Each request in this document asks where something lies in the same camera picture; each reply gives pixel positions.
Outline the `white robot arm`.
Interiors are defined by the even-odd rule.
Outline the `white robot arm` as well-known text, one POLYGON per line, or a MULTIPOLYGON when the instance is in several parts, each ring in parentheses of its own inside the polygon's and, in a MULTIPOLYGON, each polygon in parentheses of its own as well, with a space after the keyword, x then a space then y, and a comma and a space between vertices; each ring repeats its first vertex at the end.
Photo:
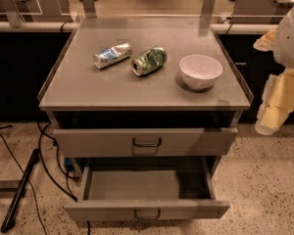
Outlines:
POLYGON ((272 50, 274 60, 285 67, 281 74, 269 76, 255 123, 259 134, 272 135, 294 111, 294 6, 277 28, 254 43, 254 48, 272 50))

